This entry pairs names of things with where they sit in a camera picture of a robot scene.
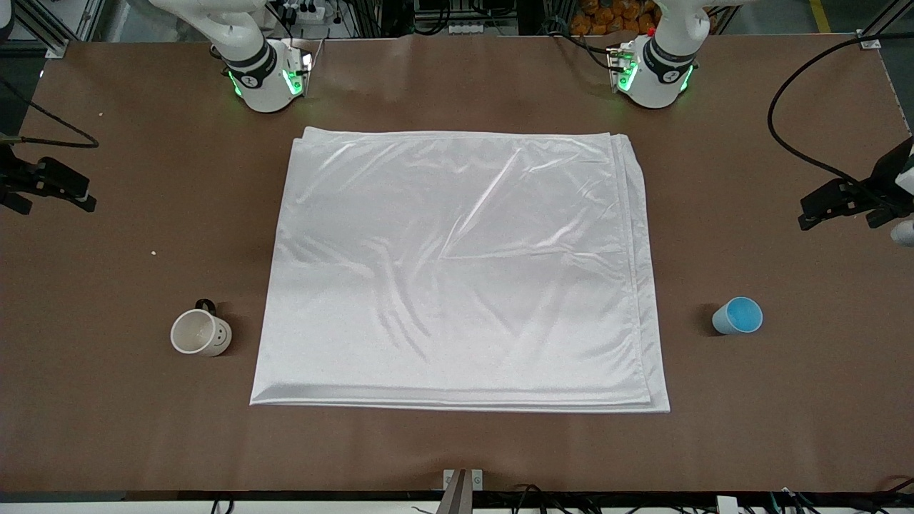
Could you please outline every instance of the black clamp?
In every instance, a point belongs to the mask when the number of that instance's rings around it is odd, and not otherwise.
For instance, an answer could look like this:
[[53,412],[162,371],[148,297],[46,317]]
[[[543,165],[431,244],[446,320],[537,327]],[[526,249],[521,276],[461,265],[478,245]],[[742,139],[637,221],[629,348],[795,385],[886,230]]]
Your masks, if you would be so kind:
[[859,186],[835,178],[803,197],[802,215],[798,218],[800,229],[809,230],[831,218],[867,211],[866,223],[870,229],[910,216],[914,212],[914,196],[896,184],[895,179],[909,168],[911,145],[912,138],[908,138],[880,157],[873,173],[861,180]]
[[0,145],[0,205],[28,214],[32,201],[19,193],[62,198],[86,212],[95,210],[86,177],[50,157],[30,164],[16,157],[9,145]]

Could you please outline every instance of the brown table surface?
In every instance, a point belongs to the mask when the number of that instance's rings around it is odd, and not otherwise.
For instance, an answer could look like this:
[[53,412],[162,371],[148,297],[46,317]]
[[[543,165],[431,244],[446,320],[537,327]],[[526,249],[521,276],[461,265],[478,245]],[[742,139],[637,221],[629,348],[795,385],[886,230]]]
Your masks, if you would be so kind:
[[[16,150],[84,173],[99,204],[0,211],[0,488],[407,490],[466,466],[496,489],[872,490],[911,474],[914,252],[862,216],[800,231],[800,198],[830,176],[765,127],[784,79],[842,39],[711,37],[660,111],[614,96],[567,41],[328,41],[310,98],[268,115],[206,45],[72,46],[35,99],[101,148]],[[777,121],[859,177],[907,136],[880,57],[856,48],[798,80]],[[288,155],[308,125],[628,134],[672,412],[249,407]],[[23,134],[70,137],[35,111]],[[711,312],[738,294],[764,327],[712,337]],[[223,357],[169,344],[200,297],[234,330]]]

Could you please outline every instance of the paper cup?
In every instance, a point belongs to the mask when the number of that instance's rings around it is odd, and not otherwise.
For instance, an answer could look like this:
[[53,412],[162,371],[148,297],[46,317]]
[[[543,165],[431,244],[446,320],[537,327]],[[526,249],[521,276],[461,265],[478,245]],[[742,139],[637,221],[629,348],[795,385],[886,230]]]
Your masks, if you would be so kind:
[[761,327],[761,307],[745,296],[737,296],[720,307],[711,318],[721,334],[748,334]]

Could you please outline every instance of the black cable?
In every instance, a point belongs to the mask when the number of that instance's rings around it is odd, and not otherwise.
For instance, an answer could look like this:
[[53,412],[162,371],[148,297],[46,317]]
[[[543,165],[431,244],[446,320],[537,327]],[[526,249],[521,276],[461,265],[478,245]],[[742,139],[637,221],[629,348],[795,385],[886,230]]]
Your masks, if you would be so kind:
[[578,47],[584,48],[585,50],[587,50],[587,55],[589,55],[590,58],[593,59],[593,62],[596,62],[601,68],[604,68],[604,69],[609,70],[609,71],[624,71],[624,70],[625,70],[625,68],[622,68],[621,66],[610,66],[609,64],[606,64],[605,62],[603,62],[602,60],[600,60],[600,58],[598,58],[598,57],[596,56],[597,53],[606,55],[606,54],[610,53],[610,51],[607,50],[607,49],[605,49],[605,48],[596,48],[596,47],[592,47],[591,45],[588,45],[588,44],[583,40],[583,39],[584,39],[583,36],[580,37],[580,38],[581,38],[581,41],[578,41],[578,40],[576,40],[575,38],[573,38],[573,37],[571,37],[571,36],[567,36],[567,35],[565,35],[565,34],[562,34],[561,32],[555,32],[555,31],[553,31],[553,32],[549,32],[549,35],[550,35],[550,36],[562,36],[562,37],[564,37],[565,39],[567,39],[568,41],[571,41],[572,43],[574,43],[575,45],[577,45]]
[[[374,25],[375,27],[377,27],[377,32],[378,32],[378,34],[379,34],[381,37],[384,37],[384,29],[381,28],[381,25],[377,22],[377,18],[375,18],[374,16],[372,16],[370,13],[366,13],[366,12],[363,11],[362,9],[359,9],[359,8],[358,8],[358,5],[353,5],[352,3],[349,2],[349,0],[344,0],[344,2],[346,2],[346,5],[348,5],[349,10],[350,10],[350,14],[352,14],[351,11],[355,10],[357,15],[359,15],[359,16],[364,16],[365,19],[367,19],[368,21],[370,21],[372,25]],[[356,24],[356,28],[358,28],[358,20],[356,20],[354,17],[353,17],[353,23],[355,23],[355,24]],[[359,36],[359,37],[365,37],[366,35],[365,35],[365,34],[362,34],[362,32],[359,31],[358,36]]]
[[517,514],[520,512],[520,509],[524,506],[524,499],[526,499],[526,494],[530,492],[530,486],[524,487],[524,492],[520,495],[520,500],[517,501],[517,507],[511,509],[511,514]]
[[787,488],[785,488],[783,491],[787,493],[787,497],[790,498],[793,502],[793,512],[795,514],[806,514],[806,509],[802,507],[802,503],[800,502],[800,499],[797,497],[797,495]]
[[13,96],[17,97],[22,102],[27,103],[29,107],[32,107],[33,109],[35,109],[38,112],[41,112],[48,118],[69,128],[71,131],[75,132],[76,134],[81,135],[82,137],[85,137],[86,140],[89,141],[88,143],[72,143],[70,141],[57,141],[54,139],[41,139],[41,138],[37,138],[37,137],[19,136],[19,142],[32,143],[35,145],[66,146],[67,148],[98,148],[99,147],[98,139],[95,139],[91,135],[81,131],[80,129],[76,128],[75,126],[71,125],[70,123],[67,123],[67,122],[61,120],[57,115],[53,114],[52,112],[48,111],[47,109],[38,105],[37,103],[32,102],[30,99],[26,98],[26,95],[19,92],[19,90],[16,89],[16,87],[13,84],[11,84],[9,82],[9,80],[5,79],[3,76],[0,76],[0,84],[3,84],[4,87],[6,87],[11,93],[13,93]]
[[812,512],[812,514],[822,514],[822,512],[819,512],[813,505],[812,501],[810,501],[807,497],[805,497],[803,495],[803,493],[797,493],[797,498],[799,498],[801,502],[806,504],[806,508],[809,509],[810,512]]
[[[539,495],[539,498],[540,498],[540,511],[543,511],[544,509],[546,509],[546,508],[547,508],[547,504],[549,504],[549,505],[551,505],[553,508],[558,509],[559,511],[561,511],[562,514],[571,514],[571,512],[570,512],[568,509],[565,509],[565,508],[561,505],[561,503],[559,503],[558,500],[556,500],[555,497],[553,497],[552,495],[550,495],[550,494],[548,494],[548,493],[546,493],[546,492],[543,492],[542,489],[540,489],[539,487],[537,487],[537,486],[534,485],[534,484],[525,484],[524,492],[527,493],[527,492],[530,492],[530,491],[534,491],[534,492],[536,492],[536,493]],[[521,506],[523,505],[523,501],[524,501],[524,495],[521,495],[521,502],[520,502],[520,503],[518,504],[518,506],[517,506],[517,509],[518,509],[518,510],[520,510]]]
[[866,194],[868,197],[870,197],[880,206],[882,206],[886,209],[892,209],[892,210],[903,210],[905,208],[903,208],[901,206],[897,206],[894,203],[891,203],[891,202],[885,200],[884,198],[880,198],[879,196],[876,195],[876,193],[870,191],[862,183],[860,183],[860,181],[857,180],[856,178],[851,177],[847,173],[841,171],[840,169],[838,169],[834,166],[827,165],[826,163],[824,163],[820,160],[814,159],[814,158],[808,156],[807,154],[804,154],[800,150],[797,150],[796,148],[794,148],[793,146],[788,144],[786,141],[784,141],[783,138],[781,138],[781,136],[778,134],[778,131],[774,128],[774,109],[777,107],[778,101],[781,99],[781,96],[784,94],[785,91],[787,91],[787,88],[793,83],[794,80],[797,79],[797,77],[799,77],[804,71],[809,69],[813,64],[815,64],[816,62],[819,62],[820,60],[824,59],[825,57],[831,55],[832,53],[836,52],[837,50],[844,48],[844,47],[849,47],[851,45],[858,44],[863,41],[872,41],[874,39],[908,39],[908,38],[912,38],[912,37],[914,37],[914,32],[899,32],[897,34],[883,34],[880,36],[857,37],[857,38],[853,38],[853,39],[848,39],[847,41],[842,41],[841,43],[838,43],[837,45],[834,45],[833,47],[826,49],[825,51],[821,52],[819,55],[815,56],[814,58],[806,61],[805,64],[803,64],[800,68],[798,68],[790,76],[790,78],[788,78],[781,85],[781,87],[778,89],[778,92],[776,92],[774,94],[774,98],[771,99],[771,105],[768,108],[768,132],[770,132],[771,137],[773,137],[774,140],[778,142],[778,145],[781,145],[785,150],[787,150],[791,154],[795,155],[796,157],[799,157],[802,161],[809,163],[813,166],[820,167],[821,169],[842,178],[848,184],[851,184],[852,186],[859,188],[864,194]]
[[898,484],[897,486],[894,486],[893,488],[889,489],[889,490],[886,491],[886,492],[887,492],[887,493],[897,493],[897,492],[899,492],[901,489],[903,489],[903,488],[905,488],[905,487],[907,487],[907,486],[910,486],[911,484],[914,484],[914,478],[909,478],[909,479],[905,480],[904,482],[901,482],[901,483]]
[[213,500],[213,508],[209,510],[209,514],[216,514],[222,495],[225,495],[228,499],[228,509],[222,514],[231,514],[231,511],[235,510],[235,499],[229,493],[216,493],[216,499]]
[[267,3],[266,6],[267,6],[267,10],[270,11],[270,14],[272,14],[273,17],[276,18],[276,21],[278,21],[280,23],[280,25],[282,25],[282,28],[285,29],[286,34],[289,36],[289,44],[291,45],[292,40],[294,39],[294,37],[292,37],[292,31],[282,22],[282,20],[280,19],[280,16],[276,13],[276,11],[273,10],[272,5]]
[[483,15],[483,16],[489,16],[489,17],[491,17],[491,16],[507,16],[507,15],[510,15],[511,13],[514,12],[514,8],[513,8],[513,7],[506,7],[506,8],[503,8],[503,9],[495,9],[495,10],[489,9],[488,11],[486,11],[485,9],[482,9],[481,7],[479,7],[478,5],[476,5],[476,0],[470,0],[470,8],[471,8],[473,11],[475,11],[476,14],[480,14],[480,15]]
[[349,12],[349,18],[352,19],[352,29],[355,30],[358,37],[362,37],[361,33],[358,32],[358,20],[356,20],[356,15],[352,12],[352,4],[345,2],[345,10]]
[[717,35],[723,35],[724,31],[727,30],[727,27],[730,26],[730,22],[733,21],[733,18],[736,17],[737,12],[740,10],[742,5],[731,5],[730,12],[727,16],[727,19],[724,20],[724,23],[717,28]]
[[423,36],[434,36],[441,32],[448,22],[451,21],[451,0],[441,0],[441,11],[438,13],[438,21],[435,22],[435,26],[431,30],[419,30],[413,26],[413,32],[416,34],[421,34]]
[[562,36],[565,39],[567,39],[568,41],[571,41],[572,43],[574,43],[576,46],[584,48],[591,52],[598,53],[598,54],[607,55],[610,53],[610,51],[607,48],[592,47],[591,45],[588,45],[586,42],[578,41],[577,39],[569,36],[568,34],[565,34],[564,32],[558,32],[557,30],[552,30],[552,31],[548,32],[547,36],[551,36],[551,37]]
[[587,511],[590,514],[603,514],[603,510],[592,499],[590,499],[590,496],[585,495],[584,501],[586,501],[588,503]]

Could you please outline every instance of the folded white cloth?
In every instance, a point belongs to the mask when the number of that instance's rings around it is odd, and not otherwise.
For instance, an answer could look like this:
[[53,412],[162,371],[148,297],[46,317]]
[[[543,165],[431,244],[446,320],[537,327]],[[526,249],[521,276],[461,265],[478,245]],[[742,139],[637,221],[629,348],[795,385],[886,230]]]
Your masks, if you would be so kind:
[[305,130],[250,402],[669,412],[628,138]]

